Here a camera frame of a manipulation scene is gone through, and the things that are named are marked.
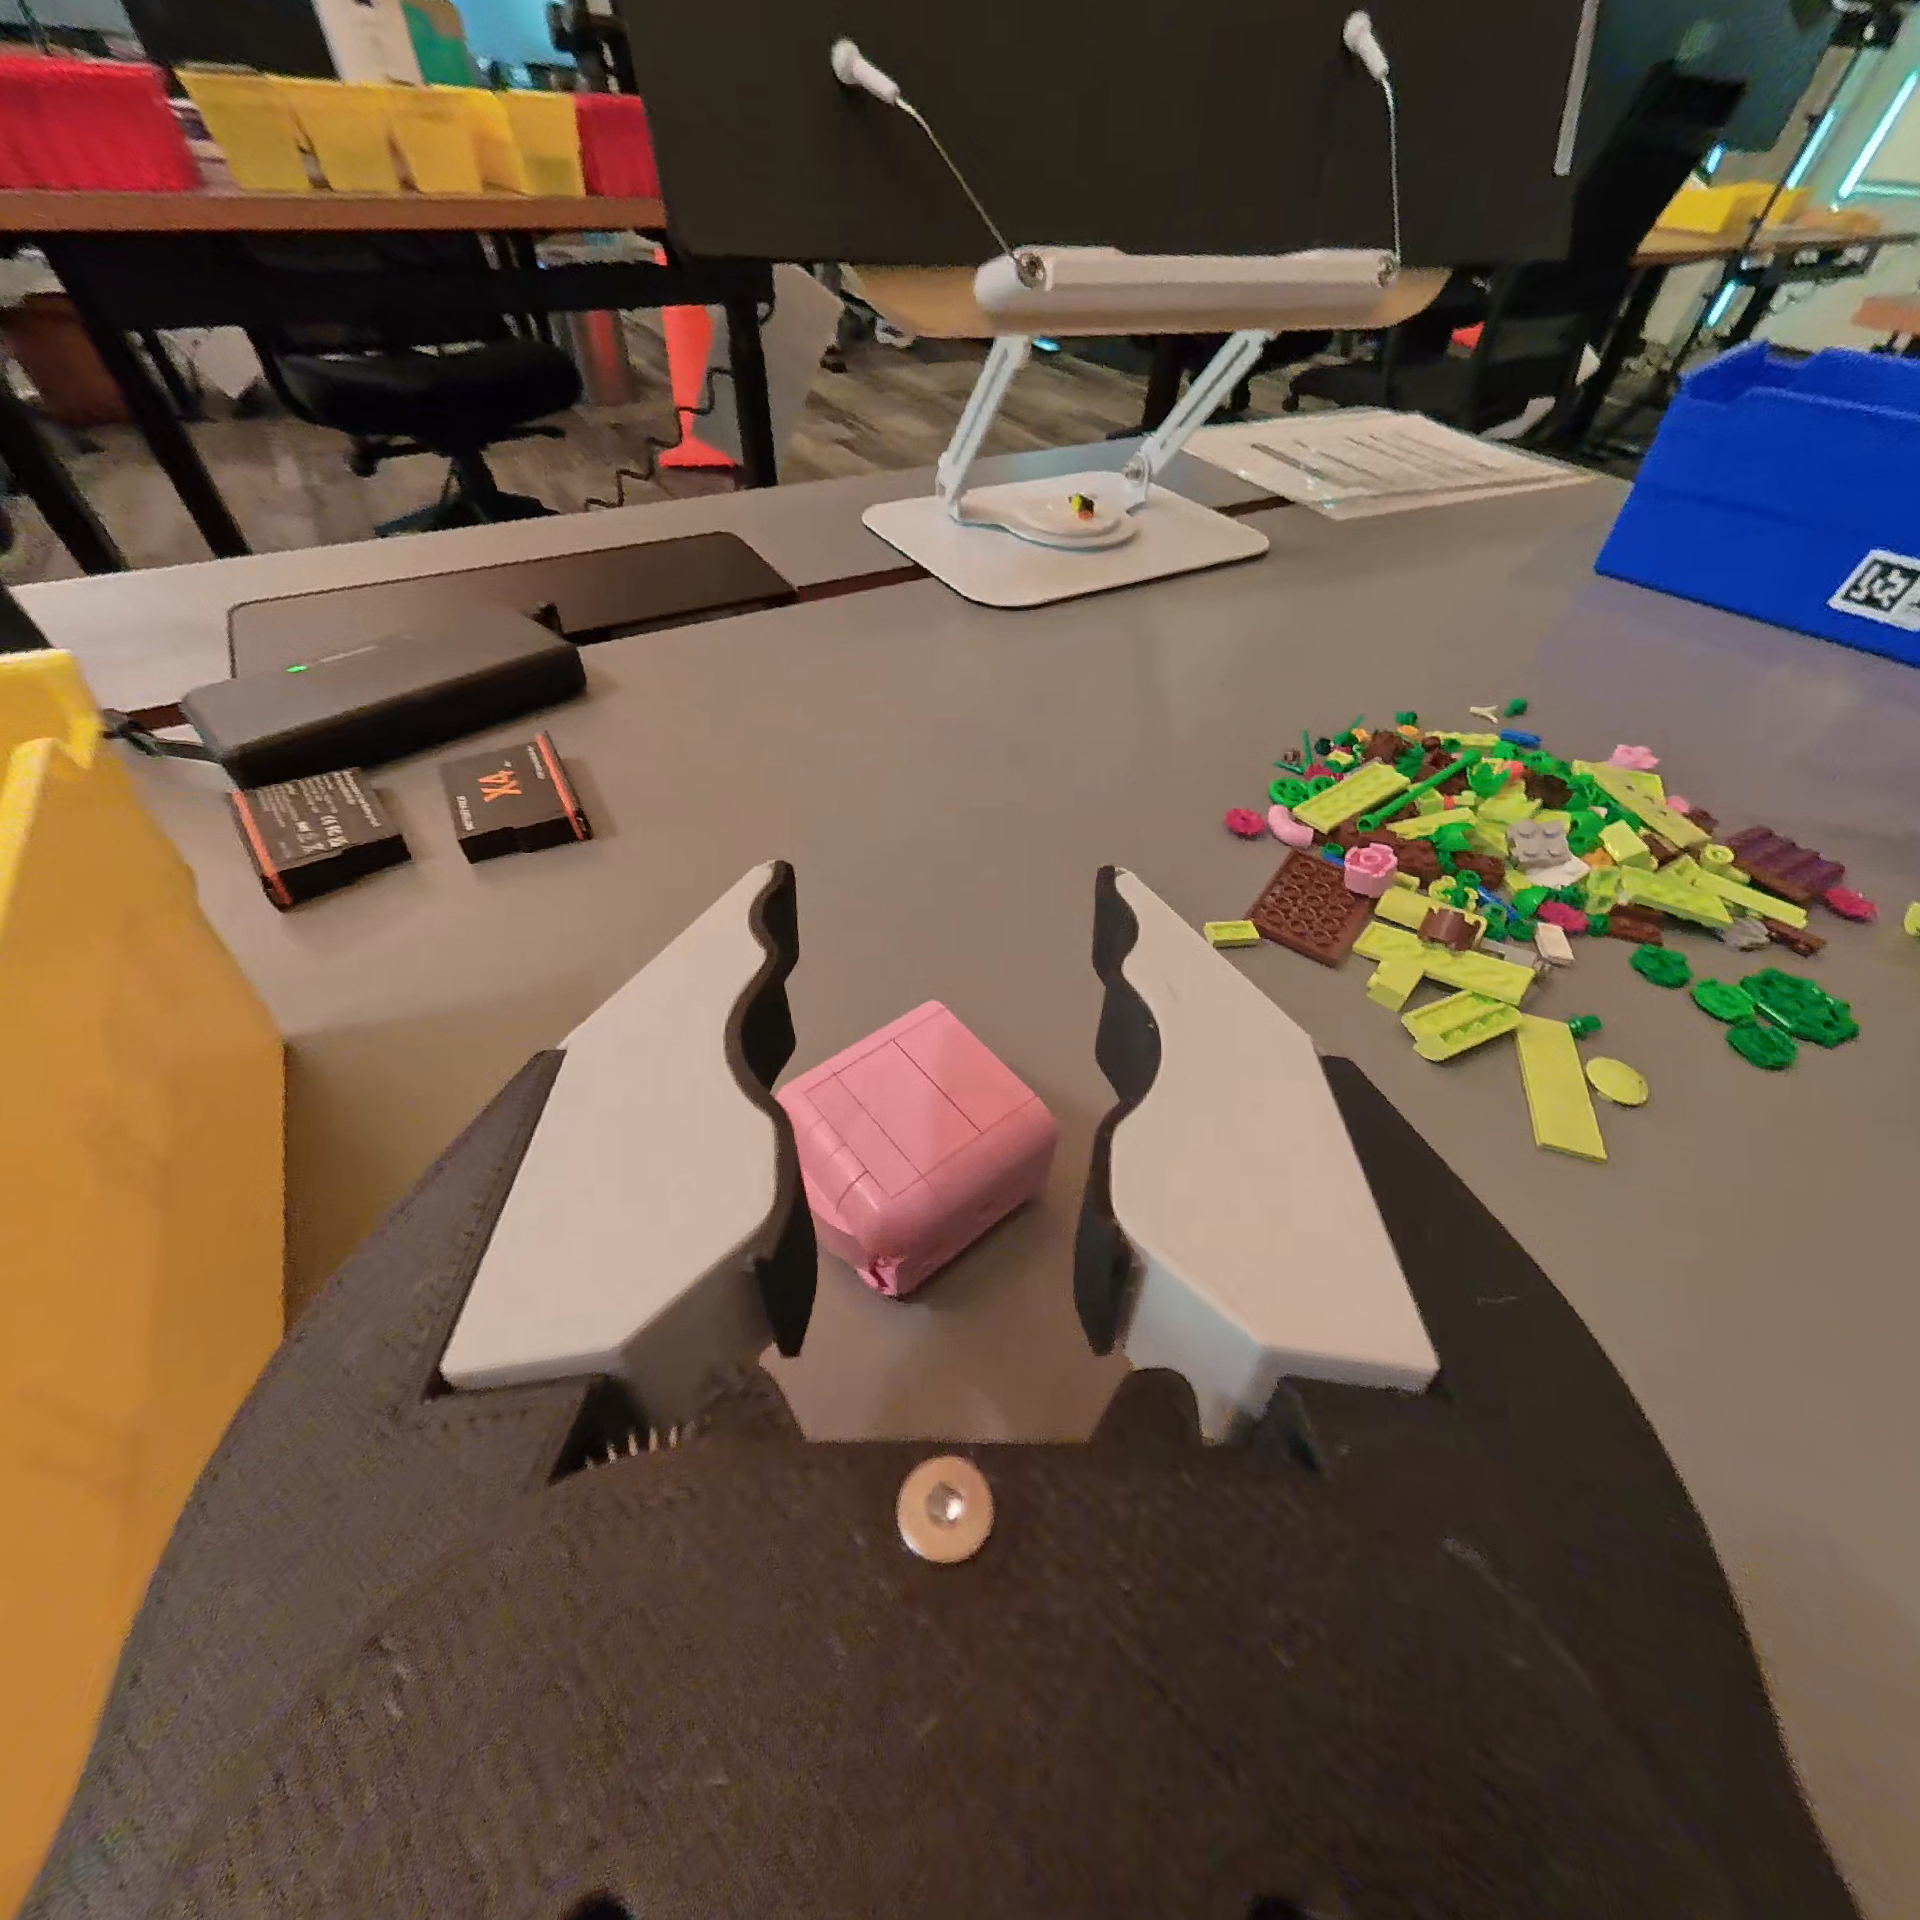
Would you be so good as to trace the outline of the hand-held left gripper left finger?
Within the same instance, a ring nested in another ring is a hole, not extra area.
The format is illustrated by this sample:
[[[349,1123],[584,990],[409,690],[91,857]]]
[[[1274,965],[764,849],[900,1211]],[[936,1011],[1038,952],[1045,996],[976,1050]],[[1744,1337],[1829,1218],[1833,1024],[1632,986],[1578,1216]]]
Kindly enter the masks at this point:
[[[798,878],[742,873],[561,1046],[452,1324],[452,1387],[705,1387],[800,1355],[818,1243],[776,1084]]]

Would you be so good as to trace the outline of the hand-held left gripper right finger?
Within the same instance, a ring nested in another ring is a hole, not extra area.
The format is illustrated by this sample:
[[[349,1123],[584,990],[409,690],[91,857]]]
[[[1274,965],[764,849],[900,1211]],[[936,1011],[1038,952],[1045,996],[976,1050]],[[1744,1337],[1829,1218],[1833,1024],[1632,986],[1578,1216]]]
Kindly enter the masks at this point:
[[[1092,968],[1112,1108],[1072,1248],[1092,1353],[1182,1378],[1212,1444],[1286,1381],[1422,1397],[1437,1353],[1306,1029],[1126,868],[1096,876]]]

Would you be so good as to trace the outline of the pink toy brick cube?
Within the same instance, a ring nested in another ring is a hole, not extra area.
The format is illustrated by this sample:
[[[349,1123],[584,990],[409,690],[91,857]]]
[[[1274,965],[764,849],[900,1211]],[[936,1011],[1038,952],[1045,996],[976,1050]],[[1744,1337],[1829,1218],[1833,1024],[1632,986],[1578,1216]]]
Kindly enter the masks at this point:
[[[777,1092],[818,1243],[902,1300],[1045,1193],[1058,1123],[928,998]]]

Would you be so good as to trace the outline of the pile of toy bricks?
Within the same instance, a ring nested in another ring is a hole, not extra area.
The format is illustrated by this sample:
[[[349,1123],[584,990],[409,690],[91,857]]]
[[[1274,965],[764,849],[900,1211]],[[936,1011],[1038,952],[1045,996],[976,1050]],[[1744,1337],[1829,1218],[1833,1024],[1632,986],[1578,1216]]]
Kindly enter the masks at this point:
[[[1724,826],[1640,744],[1566,757],[1523,728],[1525,700],[1470,715],[1467,730],[1398,712],[1304,734],[1264,809],[1222,816],[1281,865],[1244,914],[1202,924],[1204,941],[1321,970],[1363,961],[1366,998],[1419,1060],[1510,1046],[1533,1146],[1585,1164],[1610,1158],[1601,1107],[1650,1096],[1644,1069],[1598,1054],[1603,1020],[1552,986],[1589,948],[1620,945],[1635,978],[1692,1005],[1756,1073],[1861,1044],[1857,1005],[1802,970],[1829,922],[1882,917],[1838,859]]]

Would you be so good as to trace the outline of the large yellow storage bin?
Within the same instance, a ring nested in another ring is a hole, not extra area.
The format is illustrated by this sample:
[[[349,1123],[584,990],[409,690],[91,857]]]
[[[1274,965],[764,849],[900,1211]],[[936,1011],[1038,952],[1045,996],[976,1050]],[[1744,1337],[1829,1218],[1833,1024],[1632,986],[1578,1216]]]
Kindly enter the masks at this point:
[[[284,1044],[78,664],[3,664],[3,1897],[284,1328]]]

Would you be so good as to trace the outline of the black power bank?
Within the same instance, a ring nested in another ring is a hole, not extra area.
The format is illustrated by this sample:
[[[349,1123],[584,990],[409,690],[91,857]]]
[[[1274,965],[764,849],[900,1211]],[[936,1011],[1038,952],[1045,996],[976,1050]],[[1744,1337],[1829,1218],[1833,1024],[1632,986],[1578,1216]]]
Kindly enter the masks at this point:
[[[403,761],[585,692],[585,652],[536,614],[456,608],[342,653],[193,689],[179,700],[236,787]]]

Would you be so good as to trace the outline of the white folding stand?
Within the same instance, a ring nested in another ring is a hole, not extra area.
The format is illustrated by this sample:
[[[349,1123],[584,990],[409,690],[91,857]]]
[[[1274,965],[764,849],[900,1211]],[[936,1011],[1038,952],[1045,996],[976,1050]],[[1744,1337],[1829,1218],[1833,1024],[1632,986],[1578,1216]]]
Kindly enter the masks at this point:
[[[1048,608],[1254,561],[1266,540],[1162,486],[1162,472],[1286,329],[1372,320],[1402,286],[1381,286],[1386,250],[1321,246],[1278,256],[1142,256],[1114,246],[1025,246],[1048,261],[1032,293],[1003,256],[981,265],[974,299],[997,325],[933,492],[864,510],[864,529],[981,608]],[[1238,329],[1116,472],[1072,472],[979,486],[979,451],[1033,342],[1053,322],[1101,334]],[[1092,526],[1066,517],[1070,492],[1097,497]]]

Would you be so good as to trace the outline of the clear sheet with paper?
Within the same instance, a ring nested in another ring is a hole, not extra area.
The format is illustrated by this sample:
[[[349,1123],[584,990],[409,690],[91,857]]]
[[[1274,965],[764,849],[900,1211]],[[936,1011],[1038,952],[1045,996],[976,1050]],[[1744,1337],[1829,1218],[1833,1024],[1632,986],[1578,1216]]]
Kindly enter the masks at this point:
[[[1200,428],[1184,454],[1333,522],[1570,489],[1590,472],[1381,410]]]

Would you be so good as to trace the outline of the orange cone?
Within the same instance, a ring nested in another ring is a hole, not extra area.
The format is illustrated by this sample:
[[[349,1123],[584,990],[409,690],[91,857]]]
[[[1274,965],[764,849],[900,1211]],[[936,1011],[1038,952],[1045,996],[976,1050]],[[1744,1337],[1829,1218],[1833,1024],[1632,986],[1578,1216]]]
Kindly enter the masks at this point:
[[[664,444],[657,466],[667,474],[742,474],[740,454],[717,445],[713,404],[730,381],[724,363],[724,312],[670,305],[659,312],[674,440]]]

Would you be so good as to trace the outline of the black office chair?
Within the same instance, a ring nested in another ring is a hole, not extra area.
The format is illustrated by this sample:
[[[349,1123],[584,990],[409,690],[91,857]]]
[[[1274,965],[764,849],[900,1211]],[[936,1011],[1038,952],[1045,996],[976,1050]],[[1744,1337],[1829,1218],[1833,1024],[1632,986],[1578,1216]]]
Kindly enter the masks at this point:
[[[381,522],[377,537],[555,515],[504,489],[490,466],[491,445],[562,440],[555,418],[585,398],[581,373],[555,345],[512,337],[458,350],[274,352],[265,371],[293,416],[348,436],[353,474],[371,477],[412,458],[445,465],[441,497]]]

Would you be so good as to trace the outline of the blue storage bin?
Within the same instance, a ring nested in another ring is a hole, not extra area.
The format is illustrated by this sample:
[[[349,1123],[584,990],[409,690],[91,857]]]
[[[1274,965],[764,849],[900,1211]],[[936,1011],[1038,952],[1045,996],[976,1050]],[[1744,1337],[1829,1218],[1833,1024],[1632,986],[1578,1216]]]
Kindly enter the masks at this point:
[[[1601,576],[1918,666],[1918,363],[1748,342],[1688,378]]]

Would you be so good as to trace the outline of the wooden top side table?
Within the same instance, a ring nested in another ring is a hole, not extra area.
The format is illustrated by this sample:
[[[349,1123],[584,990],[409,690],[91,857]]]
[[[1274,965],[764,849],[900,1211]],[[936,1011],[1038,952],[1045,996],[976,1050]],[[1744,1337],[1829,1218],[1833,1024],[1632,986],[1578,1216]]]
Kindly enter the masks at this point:
[[[510,242],[500,268],[274,268],[236,242],[389,234],[465,234]],[[550,317],[590,312],[715,305],[728,317],[742,468],[752,489],[777,483],[777,436],[762,347],[776,307],[772,265],[700,259],[667,236],[659,198],[355,196],[8,190],[4,244],[43,253],[81,314],[130,420],[216,561],[250,541],[204,466],[181,414],[132,350],[147,332],[274,322]]]

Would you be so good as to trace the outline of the red storage bin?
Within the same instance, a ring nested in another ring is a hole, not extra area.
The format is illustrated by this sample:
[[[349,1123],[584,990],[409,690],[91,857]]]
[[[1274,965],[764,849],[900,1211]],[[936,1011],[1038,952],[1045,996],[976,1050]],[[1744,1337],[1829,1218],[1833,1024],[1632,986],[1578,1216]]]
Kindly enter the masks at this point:
[[[200,164],[152,64],[3,57],[3,187],[173,195]]]
[[[632,94],[577,92],[584,190],[592,198],[659,202],[657,144],[644,104]]]

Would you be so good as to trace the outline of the small yellow storage bin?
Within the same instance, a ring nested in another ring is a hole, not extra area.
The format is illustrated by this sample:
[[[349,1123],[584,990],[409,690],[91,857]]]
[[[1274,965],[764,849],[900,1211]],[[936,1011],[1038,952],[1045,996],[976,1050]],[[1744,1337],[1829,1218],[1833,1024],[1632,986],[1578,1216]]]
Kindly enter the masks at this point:
[[[269,196],[313,190],[294,110],[274,78],[181,64],[177,81],[241,190]]]
[[[574,97],[550,89],[466,92],[483,190],[523,198],[584,198],[585,162]]]
[[[387,97],[379,88],[338,81],[277,78],[328,190],[371,198],[403,193]]]
[[[466,198],[484,190],[483,164],[465,97],[456,88],[385,88],[390,144],[405,182],[437,198]]]

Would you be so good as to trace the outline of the black hanging panel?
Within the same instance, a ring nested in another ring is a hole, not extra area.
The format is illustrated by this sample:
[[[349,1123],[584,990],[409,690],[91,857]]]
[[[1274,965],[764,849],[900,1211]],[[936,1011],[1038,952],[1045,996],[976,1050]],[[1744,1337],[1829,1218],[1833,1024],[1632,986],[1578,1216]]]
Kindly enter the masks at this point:
[[[1387,250],[1384,97],[1341,43],[1366,10],[1398,94],[1403,265],[1569,251],[1576,2],[620,4],[667,230],[696,256],[976,268],[981,219],[900,112],[838,88],[850,37],[922,108],[1013,244],[1274,256]]]

